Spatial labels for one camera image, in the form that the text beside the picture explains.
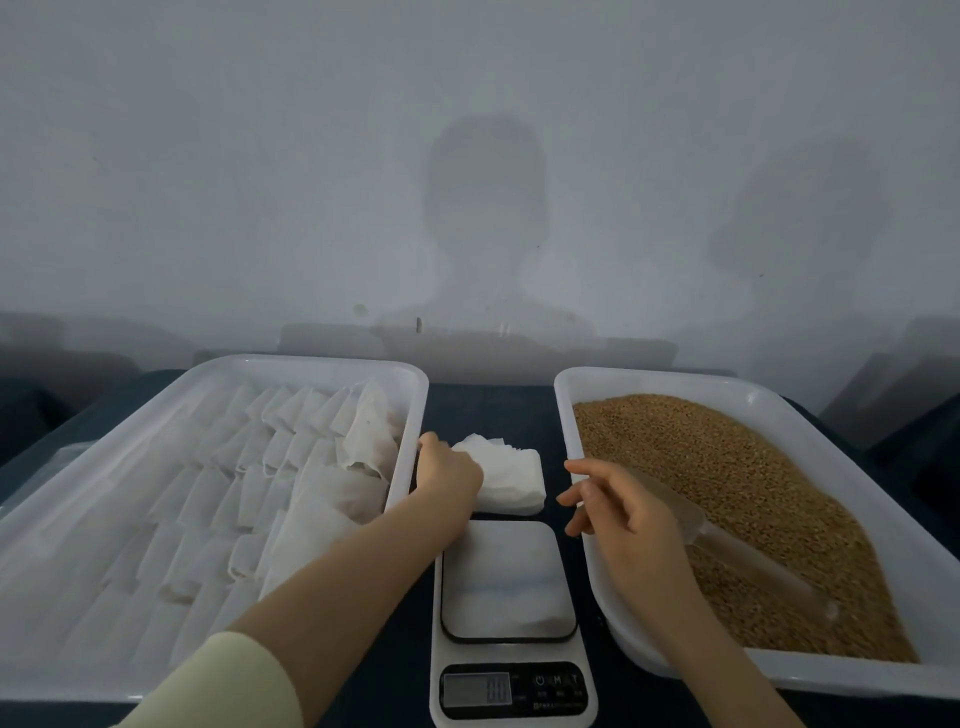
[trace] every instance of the hand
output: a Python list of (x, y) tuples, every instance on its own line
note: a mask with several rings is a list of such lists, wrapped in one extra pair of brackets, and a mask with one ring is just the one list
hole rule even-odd
[(483, 485), (483, 470), (465, 452), (455, 452), (436, 432), (420, 436), (417, 463), (417, 491), (449, 498), (464, 524), (473, 513), (477, 493)]
[(596, 535), (613, 585), (655, 640), (682, 629), (707, 603), (670, 508), (613, 463), (567, 460), (564, 466), (588, 476), (557, 496), (560, 505), (584, 503), (566, 534)]

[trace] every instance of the left hand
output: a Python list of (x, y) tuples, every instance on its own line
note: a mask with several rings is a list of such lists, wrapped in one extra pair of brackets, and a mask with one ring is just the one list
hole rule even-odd
[(455, 452), (436, 432), (420, 436), (417, 492), (448, 499), (464, 523), (473, 513), (483, 485), (483, 470), (465, 452)]

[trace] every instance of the white wall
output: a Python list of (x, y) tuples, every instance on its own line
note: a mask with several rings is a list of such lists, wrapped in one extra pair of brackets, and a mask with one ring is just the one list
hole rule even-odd
[(960, 389), (958, 17), (5, 0), (0, 370), (720, 370), (875, 439)]

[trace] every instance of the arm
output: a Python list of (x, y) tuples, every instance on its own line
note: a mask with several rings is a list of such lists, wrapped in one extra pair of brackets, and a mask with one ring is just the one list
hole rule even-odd
[(417, 490), (271, 592), (231, 627), (286, 670), (314, 725), (407, 590), (463, 532), (483, 472), (435, 434), (420, 438)]
[(670, 509), (617, 465), (570, 460), (587, 475), (557, 500), (582, 501), (566, 527), (595, 534), (613, 585), (677, 669), (713, 728), (803, 728), (701, 594)]
[(467, 526), (483, 471), (428, 432), (417, 490), (211, 637), (121, 724), (317, 723), (387, 617)]

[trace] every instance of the empty tea bag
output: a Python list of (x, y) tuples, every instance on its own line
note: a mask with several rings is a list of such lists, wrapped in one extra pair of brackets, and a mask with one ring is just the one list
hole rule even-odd
[(375, 475), (317, 465), (300, 472), (290, 510), (299, 508), (304, 496), (318, 496), (352, 521), (369, 523), (383, 512), (387, 488), (387, 483)]
[(303, 407), (300, 409), (297, 421), (294, 422), (294, 432), (313, 429), (313, 427), (310, 426), (310, 418), (313, 417), (329, 399), (330, 397), (323, 392), (311, 389), (309, 393), (307, 393), (306, 400), (303, 401)]
[(260, 512), (256, 515), (256, 521), (253, 522), (253, 533), (263, 533), (270, 529), (270, 524), (274, 522), (276, 512), (286, 510), (290, 503), (291, 493), (293, 493), (293, 483), (271, 483), (270, 490), (263, 498)]
[(203, 395), (200, 403), (190, 413), (190, 419), (200, 425), (212, 425), (215, 420), (223, 417), (234, 392), (232, 386), (217, 384)]
[(397, 452), (387, 421), (386, 395), (371, 380), (360, 394), (356, 417), (341, 445), (343, 462), (338, 458), (338, 465), (349, 468), (360, 464), (389, 481), (394, 476)]
[(229, 487), (230, 481), (220, 469), (204, 468), (180, 509), (177, 521), (184, 528), (209, 528)]
[(253, 433), (253, 427), (253, 422), (247, 422), (236, 431), (233, 437), (215, 449), (212, 458), (213, 464), (228, 472), (235, 470), (237, 463), (240, 462), (240, 453), (243, 452), (244, 446)]
[(338, 435), (346, 435), (353, 425), (353, 420), (357, 414), (357, 402), (360, 401), (360, 395), (353, 391), (353, 388), (347, 393), (344, 403), (340, 405), (337, 414), (330, 421), (330, 431)]
[(244, 418), (243, 422), (238, 420), (228, 420), (226, 418), (217, 420), (210, 426), (210, 429), (204, 433), (203, 439), (197, 445), (197, 461), (203, 465), (213, 464), (213, 453), (226, 445), (233, 436), (236, 435), (248, 421)]
[(135, 665), (167, 665), (177, 635), (190, 613), (189, 604), (159, 601), (133, 653)]
[(237, 514), (237, 525), (253, 528), (268, 490), (270, 490), (270, 478), (264, 474), (262, 468), (250, 468), (244, 473), (243, 483), (240, 486), (240, 511)]
[(214, 533), (228, 535), (236, 534), (240, 530), (240, 495), (243, 490), (243, 478), (237, 475), (230, 483), (227, 494), (217, 506), (213, 519), (210, 521), (210, 530)]
[(217, 618), (213, 621), (207, 636), (223, 632), (236, 622), (244, 612), (256, 603), (259, 594), (260, 584), (252, 579), (238, 581), (229, 587), (227, 600), (224, 601), (220, 612), (217, 613)]
[(270, 568), (260, 598), (357, 528), (356, 523), (331, 507), (319, 493), (301, 493), (270, 551)]
[(257, 562), (256, 571), (253, 573), (254, 578), (262, 579), (267, 575), (267, 570), (270, 568), (270, 552), (274, 549), (276, 537), (279, 535), (280, 528), (283, 527), (286, 518), (286, 511), (276, 512), (274, 522), (270, 525), (270, 533), (267, 535), (267, 543), (263, 545), (263, 553), (260, 554), (260, 561)]
[(157, 452), (147, 452), (125, 473), (116, 486), (104, 496), (109, 511), (123, 514), (132, 521), (146, 517), (163, 490), (182, 470), (182, 465)]
[(183, 468), (160, 494), (147, 514), (147, 520), (152, 522), (172, 521), (179, 516), (200, 472), (200, 468), (195, 465), (188, 465)]
[(182, 539), (183, 526), (179, 523), (166, 521), (156, 528), (154, 538), (150, 541), (140, 567), (136, 570), (136, 578), (141, 585), (149, 584), (154, 588), (160, 585), (163, 577), (170, 570)]
[(74, 627), (93, 605), (100, 589), (96, 584), (72, 584), (57, 602), (48, 609), (27, 647), (30, 659), (48, 662), (53, 660)]
[(303, 463), (303, 467), (300, 468), (316, 468), (318, 465), (336, 465), (337, 464), (337, 449), (333, 442), (332, 438), (323, 437), (314, 443), (313, 449), (310, 450), (310, 456), (306, 459), (306, 462)]
[(536, 450), (498, 445), (480, 435), (470, 435), (453, 449), (466, 452), (483, 470), (476, 511), (532, 516), (543, 508), (546, 489)]
[(110, 565), (101, 581), (101, 586), (113, 586), (118, 591), (132, 594), (137, 586), (137, 570), (155, 534), (156, 526), (152, 523), (144, 523)]
[(177, 417), (160, 428), (150, 440), (149, 449), (183, 465), (196, 459), (197, 445), (206, 435), (204, 425), (187, 417)]
[(267, 403), (274, 398), (274, 395), (279, 389), (279, 387), (267, 387), (257, 395), (256, 399), (244, 410), (247, 417), (255, 422), (260, 421), (263, 418), (263, 410), (266, 408)]
[(91, 662), (124, 665), (140, 644), (156, 606), (156, 586), (141, 586), (124, 605)]
[(274, 475), (283, 465), (283, 458), (286, 457), (287, 449), (290, 448), (290, 442), (293, 440), (293, 433), (285, 429), (279, 429), (274, 433), (270, 440), (270, 445), (263, 453), (263, 472), (267, 475)]
[(245, 533), (236, 540), (227, 561), (227, 574), (231, 579), (239, 581), (256, 574), (267, 536), (266, 533)]
[(193, 564), (194, 559), (209, 540), (210, 532), (207, 530), (188, 528), (183, 531), (177, 553), (174, 554), (170, 568), (160, 584), (160, 594), (164, 598), (187, 601), (193, 598), (195, 592), (184, 584), (183, 579), (186, 576), (186, 570)]
[(337, 416), (337, 413), (347, 400), (349, 394), (349, 387), (345, 387), (333, 395), (333, 397), (324, 402), (324, 404), (310, 416), (309, 425), (321, 435), (328, 433), (333, 418)]
[(267, 451), (274, 433), (268, 425), (263, 423), (253, 423), (253, 429), (247, 444), (240, 451), (240, 457), (237, 458), (236, 471), (245, 473), (250, 468), (260, 467), (262, 470), (263, 454)]
[(65, 662), (88, 663), (119, 619), (130, 596), (104, 589), (74, 627), (59, 658)]
[(234, 391), (233, 397), (230, 399), (230, 402), (227, 405), (227, 410), (224, 413), (224, 416), (232, 419), (238, 415), (243, 415), (245, 419), (248, 419), (247, 407), (256, 401), (257, 395), (259, 394), (260, 390), (258, 390), (248, 381), (245, 381)]
[(170, 667), (182, 663), (204, 643), (210, 627), (227, 600), (227, 595), (228, 587), (221, 582), (210, 581), (200, 589), (174, 643)]
[(276, 411), (274, 420), (276, 420), (284, 429), (293, 431), (294, 425), (297, 423), (297, 419), (300, 417), (300, 412), (303, 409), (303, 405), (312, 391), (313, 389), (310, 387), (301, 387), (299, 390), (297, 390), (293, 396), (284, 402)]
[(277, 413), (287, 400), (294, 396), (293, 391), (288, 387), (280, 387), (274, 392), (267, 406), (263, 408), (263, 414), (260, 419), (273, 429), (283, 429), (283, 421), (277, 416)]
[(180, 596), (196, 596), (203, 584), (209, 581), (228, 582), (228, 563), (233, 552), (234, 541), (222, 536), (214, 536), (207, 541), (183, 576), (170, 587), (170, 592)]
[(316, 442), (316, 433), (310, 430), (301, 430), (290, 441), (284, 463), (299, 470), (306, 463), (306, 459), (310, 456), (310, 450), (313, 449)]

